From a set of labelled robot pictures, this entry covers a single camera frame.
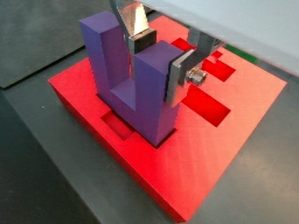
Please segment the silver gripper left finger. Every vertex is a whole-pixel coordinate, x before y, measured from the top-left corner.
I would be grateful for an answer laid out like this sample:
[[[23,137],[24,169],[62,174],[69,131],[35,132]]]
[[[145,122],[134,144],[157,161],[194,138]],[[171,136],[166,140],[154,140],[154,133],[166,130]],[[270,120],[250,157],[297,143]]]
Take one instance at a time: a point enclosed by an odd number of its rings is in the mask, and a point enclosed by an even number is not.
[[[149,25],[146,7],[137,0],[110,0],[110,5],[123,28],[135,75],[135,55],[157,43],[157,30]]]

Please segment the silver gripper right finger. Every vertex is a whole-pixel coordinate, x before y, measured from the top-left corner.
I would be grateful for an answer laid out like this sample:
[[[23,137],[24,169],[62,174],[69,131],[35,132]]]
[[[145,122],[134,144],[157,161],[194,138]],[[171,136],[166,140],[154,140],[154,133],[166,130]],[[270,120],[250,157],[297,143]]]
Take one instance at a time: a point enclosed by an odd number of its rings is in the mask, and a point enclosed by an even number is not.
[[[190,28],[187,43],[195,48],[186,50],[170,62],[165,100],[171,107],[175,107],[186,97],[189,85],[199,86],[206,81],[209,73],[202,69],[203,61],[225,45],[221,39],[194,27]]]

